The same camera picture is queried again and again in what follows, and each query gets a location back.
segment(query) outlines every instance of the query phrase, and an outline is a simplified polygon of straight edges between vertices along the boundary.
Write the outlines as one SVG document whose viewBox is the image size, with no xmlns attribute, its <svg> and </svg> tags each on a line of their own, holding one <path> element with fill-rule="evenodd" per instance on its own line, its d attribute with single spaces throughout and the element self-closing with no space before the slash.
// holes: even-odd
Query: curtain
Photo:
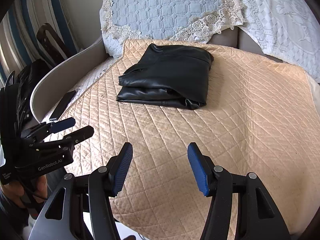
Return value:
<svg viewBox="0 0 320 240">
<path fill-rule="evenodd" d="M 72 34 L 68 15 L 61 0 L 15 0 L 0 23 L 0 86 L 15 70 L 16 75 L 37 59 L 43 59 L 51 68 L 52 58 L 36 39 L 39 28 L 49 23 L 74 55 L 79 47 Z M 61 55 L 67 57 L 49 36 Z"/>
</svg>

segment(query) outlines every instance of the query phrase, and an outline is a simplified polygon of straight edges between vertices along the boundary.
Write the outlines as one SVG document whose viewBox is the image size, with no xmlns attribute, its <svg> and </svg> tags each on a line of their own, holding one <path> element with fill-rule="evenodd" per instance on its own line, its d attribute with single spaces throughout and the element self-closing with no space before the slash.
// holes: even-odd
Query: gray sofa armrest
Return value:
<svg viewBox="0 0 320 240">
<path fill-rule="evenodd" d="M 41 122 L 65 93 L 108 57 L 101 36 L 90 47 L 52 69 L 31 94 L 30 108 L 35 119 Z"/>
</svg>

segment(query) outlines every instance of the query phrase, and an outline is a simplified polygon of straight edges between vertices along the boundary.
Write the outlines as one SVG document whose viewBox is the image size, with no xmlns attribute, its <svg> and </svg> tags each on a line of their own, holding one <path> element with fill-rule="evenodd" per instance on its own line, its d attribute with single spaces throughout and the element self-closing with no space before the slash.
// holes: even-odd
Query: black rectangular object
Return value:
<svg viewBox="0 0 320 240">
<path fill-rule="evenodd" d="M 51 114 L 49 121 L 53 122 L 60 118 L 63 114 L 63 111 L 67 108 L 68 104 L 70 103 L 71 99 L 75 96 L 76 91 L 73 90 L 71 92 L 66 93 L 63 98 L 60 100 L 59 104 Z"/>
</svg>

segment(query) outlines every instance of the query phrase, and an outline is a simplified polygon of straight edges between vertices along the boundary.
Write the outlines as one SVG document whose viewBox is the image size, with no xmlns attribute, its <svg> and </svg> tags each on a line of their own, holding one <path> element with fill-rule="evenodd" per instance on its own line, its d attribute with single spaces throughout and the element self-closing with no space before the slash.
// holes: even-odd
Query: bolt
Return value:
<svg viewBox="0 0 320 240">
<path fill-rule="evenodd" d="M 250 172 L 249 173 L 249 178 L 250 179 L 256 179 L 257 178 L 257 174 L 255 174 L 254 172 Z"/>
<path fill-rule="evenodd" d="M 214 169 L 214 171 L 216 171 L 216 172 L 221 172 L 221 171 L 223 171 L 223 168 L 222 168 L 221 166 L 219 166 L 219 165 L 215 166 L 213 169 Z"/>
<path fill-rule="evenodd" d="M 64 175 L 64 179 L 71 179 L 72 178 L 72 173 L 67 173 Z"/>
<path fill-rule="evenodd" d="M 107 171 L 107 167 L 106 167 L 106 166 L 101 166 L 100 168 L 98 168 L 98 171 L 99 171 L 100 173 L 104 173 L 104 172 Z"/>
</svg>

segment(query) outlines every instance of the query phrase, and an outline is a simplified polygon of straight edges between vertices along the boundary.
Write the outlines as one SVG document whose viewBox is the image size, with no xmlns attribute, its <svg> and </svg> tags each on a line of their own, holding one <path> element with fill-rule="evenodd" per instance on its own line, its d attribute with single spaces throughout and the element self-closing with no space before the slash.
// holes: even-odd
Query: beige quilted cover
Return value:
<svg viewBox="0 0 320 240">
<path fill-rule="evenodd" d="M 214 56 L 207 106 L 190 111 L 116 102 L 118 76 L 151 42 L 197 46 Z M 190 142 L 229 172 L 257 173 L 291 233 L 302 232 L 319 208 L 320 119 L 300 67 L 224 46 L 127 40 L 123 58 L 67 109 L 62 119 L 67 117 L 76 119 L 73 130 L 95 130 L 66 167 L 76 176 L 132 143 L 131 167 L 111 206 L 116 219 L 150 239 L 200 238 L 210 198 L 197 189 L 187 158 Z M 233 208 L 228 239 L 235 227 Z"/>
</svg>

